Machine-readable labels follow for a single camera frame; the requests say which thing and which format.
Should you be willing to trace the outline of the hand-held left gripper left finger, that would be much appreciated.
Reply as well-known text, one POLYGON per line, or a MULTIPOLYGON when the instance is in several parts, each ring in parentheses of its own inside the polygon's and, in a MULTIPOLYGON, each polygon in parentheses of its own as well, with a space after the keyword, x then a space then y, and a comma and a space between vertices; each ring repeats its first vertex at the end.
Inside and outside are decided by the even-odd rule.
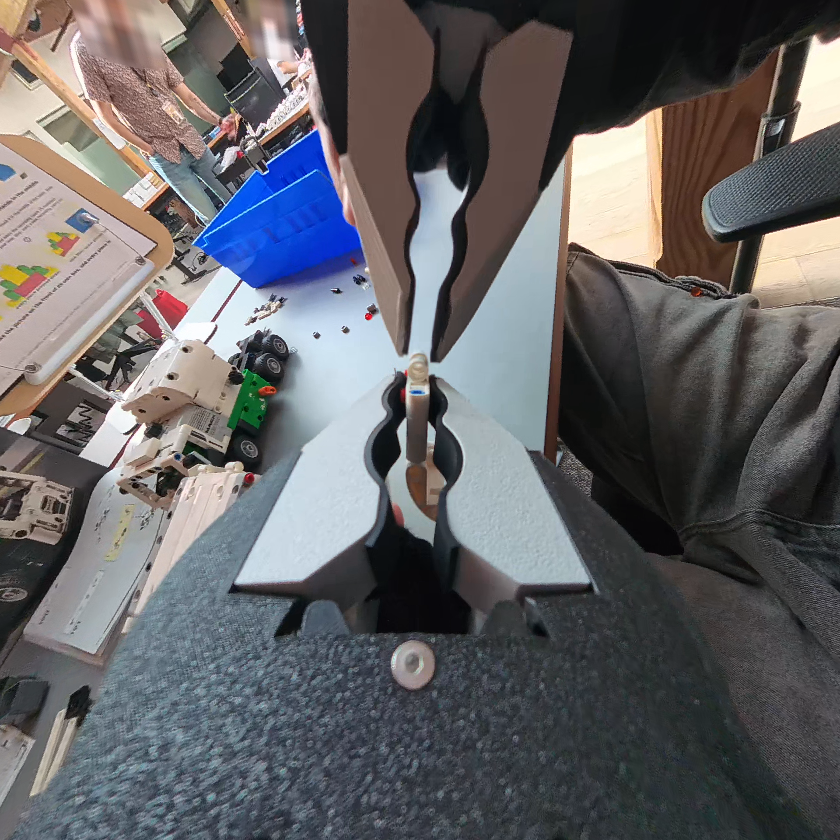
POLYGON ((233 580, 235 594, 330 602, 374 631, 398 533, 386 479, 401 456, 404 374, 391 373, 305 444, 233 580))

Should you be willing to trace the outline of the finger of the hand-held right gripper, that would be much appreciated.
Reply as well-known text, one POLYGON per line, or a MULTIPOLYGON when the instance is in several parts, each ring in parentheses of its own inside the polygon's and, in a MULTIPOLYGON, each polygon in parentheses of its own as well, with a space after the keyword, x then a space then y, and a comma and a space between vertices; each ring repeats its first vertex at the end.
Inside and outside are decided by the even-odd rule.
POLYGON ((476 315, 543 191, 541 177, 572 33, 528 22, 482 47, 456 123, 469 166, 451 223, 430 354, 443 361, 476 315))
POLYGON ((347 149, 340 158, 371 281, 398 355, 411 337, 408 249, 419 200, 407 164, 413 123, 434 79, 434 42, 401 1, 348 2, 347 149))

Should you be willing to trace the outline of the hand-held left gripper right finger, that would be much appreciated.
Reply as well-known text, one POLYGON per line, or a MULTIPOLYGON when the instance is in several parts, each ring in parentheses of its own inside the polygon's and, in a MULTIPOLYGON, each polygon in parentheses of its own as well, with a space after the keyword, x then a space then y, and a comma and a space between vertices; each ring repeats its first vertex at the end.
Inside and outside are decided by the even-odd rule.
POLYGON ((444 479, 434 562, 444 587, 474 612, 500 603, 595 593, 532 454, 442 377, 431 385, 433 461, 444 479))

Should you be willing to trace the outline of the small tan brick piece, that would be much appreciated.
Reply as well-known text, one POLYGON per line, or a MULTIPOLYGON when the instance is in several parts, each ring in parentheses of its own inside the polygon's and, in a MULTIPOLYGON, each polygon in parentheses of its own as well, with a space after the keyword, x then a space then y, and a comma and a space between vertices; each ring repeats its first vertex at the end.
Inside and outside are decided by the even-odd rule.
POLYGON ((415 506, 435 521, 445 478, 434 463, 434 442, 429 441, 431 428, 431 378, 424 353, 414 353, 405 370, 406 388, 406 487, 415 506))

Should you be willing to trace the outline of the lego truck with green side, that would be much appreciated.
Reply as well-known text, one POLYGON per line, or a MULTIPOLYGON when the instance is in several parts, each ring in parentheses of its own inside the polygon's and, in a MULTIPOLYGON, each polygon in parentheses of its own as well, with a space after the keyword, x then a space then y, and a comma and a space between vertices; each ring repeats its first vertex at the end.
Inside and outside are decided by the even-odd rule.
POLYGON ((238 341, 227 360, 197 339, 174 341, 145 367, 122 404, 157 441, 142 453, 173 456, 186 466, 233 460, 257 467, 259 430, 289 356, 287 342, 269 330, 238 341))

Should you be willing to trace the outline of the lego instruction booklet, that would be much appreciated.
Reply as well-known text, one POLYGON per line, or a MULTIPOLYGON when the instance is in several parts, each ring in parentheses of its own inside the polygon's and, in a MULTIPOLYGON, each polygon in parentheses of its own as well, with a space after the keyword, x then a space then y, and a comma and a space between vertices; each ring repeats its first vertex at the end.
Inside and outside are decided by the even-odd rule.
POLYGON ((120 468, 94 487, 73 550, 24 628, 23 639, 102 666, 140 598, 169 514, 118 488, 120 468))

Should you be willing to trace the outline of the lego set box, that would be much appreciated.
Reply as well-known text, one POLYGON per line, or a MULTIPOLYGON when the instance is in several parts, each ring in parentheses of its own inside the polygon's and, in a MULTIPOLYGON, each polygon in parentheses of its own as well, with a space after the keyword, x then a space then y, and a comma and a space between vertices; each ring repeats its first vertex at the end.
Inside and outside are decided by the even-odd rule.
POLYGON ((1 430, 1 649, 46 596, 74 548, 105 466, 1 430))

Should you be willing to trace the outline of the small dark grey lego bin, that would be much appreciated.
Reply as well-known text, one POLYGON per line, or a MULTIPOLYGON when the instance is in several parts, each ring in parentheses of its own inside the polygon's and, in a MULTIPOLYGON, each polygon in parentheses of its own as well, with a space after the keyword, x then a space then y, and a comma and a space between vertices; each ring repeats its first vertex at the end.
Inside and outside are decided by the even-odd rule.
POLYGON ((39 716, 49 682, 36 676, 1 678, 1 726, 18 727, 39 716))

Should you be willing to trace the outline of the small blue plastic bin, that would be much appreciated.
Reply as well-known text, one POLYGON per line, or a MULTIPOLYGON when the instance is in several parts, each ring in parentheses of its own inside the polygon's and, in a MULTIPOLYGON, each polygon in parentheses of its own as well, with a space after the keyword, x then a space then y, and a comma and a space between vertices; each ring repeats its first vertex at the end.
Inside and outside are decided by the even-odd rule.
POLYGON ((267 172, 262 174, 262 177, 268 189, 278 193, 313 172, 319 172, 326 177, 328 184, 332 183, 316 129, 272 158, 268 162, 267 172))

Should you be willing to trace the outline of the cluttered background desk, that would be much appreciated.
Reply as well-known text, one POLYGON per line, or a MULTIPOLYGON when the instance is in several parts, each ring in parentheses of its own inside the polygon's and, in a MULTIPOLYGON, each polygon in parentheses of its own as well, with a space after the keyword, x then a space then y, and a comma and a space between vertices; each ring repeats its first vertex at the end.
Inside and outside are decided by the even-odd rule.
MULTIPOLYGON (((238 187, 244 184, 248 173, 259 167, 256 146, 264 151, 268 161, 311 130, 308 96, 305 91, 300 91, 283 101, 269 116, 268 122, 262 122, 257 129, 252 129, 240 115, 237 115, 236 122, 236 141, 230 142, 225 133, 216 133, 207 139, 207 146, 214 152, 214 170, 220 181, 238 187)), ((153 171, 123 197, 140 209, 150 211, 155 204, 168 202, 171 193, 171 186, 153 171)))

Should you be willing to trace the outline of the large blue plastic bin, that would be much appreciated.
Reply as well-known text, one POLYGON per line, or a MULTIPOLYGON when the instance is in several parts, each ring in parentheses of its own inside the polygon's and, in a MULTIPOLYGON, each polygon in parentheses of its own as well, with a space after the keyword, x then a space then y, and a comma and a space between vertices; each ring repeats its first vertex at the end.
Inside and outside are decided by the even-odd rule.
POLYGON ((254 172, 197 237, 196 246, 260 288, 361 249, 321 170, 275 189, 254 172))

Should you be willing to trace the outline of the wooden furniture panel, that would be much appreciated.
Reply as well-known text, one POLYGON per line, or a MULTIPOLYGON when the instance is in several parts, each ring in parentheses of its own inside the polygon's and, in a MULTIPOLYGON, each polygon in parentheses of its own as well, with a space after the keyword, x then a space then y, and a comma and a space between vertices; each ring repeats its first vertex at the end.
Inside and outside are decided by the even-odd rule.
POLYGON ((777 61, 774 51, 735 88, 645 117, 647 254, 667 276, 696 276, 729 286, 737 246, 709 237, 702 200, 713 186, 753 160, 777 61))

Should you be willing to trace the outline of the person's legs in grey pants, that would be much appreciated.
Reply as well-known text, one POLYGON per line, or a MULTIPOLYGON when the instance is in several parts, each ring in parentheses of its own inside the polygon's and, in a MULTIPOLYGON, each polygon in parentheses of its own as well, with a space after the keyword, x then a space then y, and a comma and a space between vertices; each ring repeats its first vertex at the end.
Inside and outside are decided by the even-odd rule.
POLYGON ((569 247, 559 434, 641 513, 743 729, 838 838, 838 309, 569 247))

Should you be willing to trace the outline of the red plastic box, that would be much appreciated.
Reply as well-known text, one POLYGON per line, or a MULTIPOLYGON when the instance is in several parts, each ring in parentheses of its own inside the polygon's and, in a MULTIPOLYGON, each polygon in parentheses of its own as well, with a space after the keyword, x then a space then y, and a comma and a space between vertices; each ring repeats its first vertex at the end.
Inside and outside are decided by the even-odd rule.
POLYGON ((171 329, 177 327, 188 313, 188 306, 163 288, 154 291, 152 300, 156 310, 171 329))

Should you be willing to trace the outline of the white tablet stand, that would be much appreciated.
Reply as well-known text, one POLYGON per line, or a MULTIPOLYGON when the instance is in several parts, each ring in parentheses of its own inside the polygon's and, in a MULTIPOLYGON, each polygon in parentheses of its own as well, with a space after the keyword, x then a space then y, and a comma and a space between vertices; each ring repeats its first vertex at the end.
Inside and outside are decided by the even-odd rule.
POLYGON ((27 415, 174 255, 151 215, 36 140, 1 139, 1 408, 27 415))

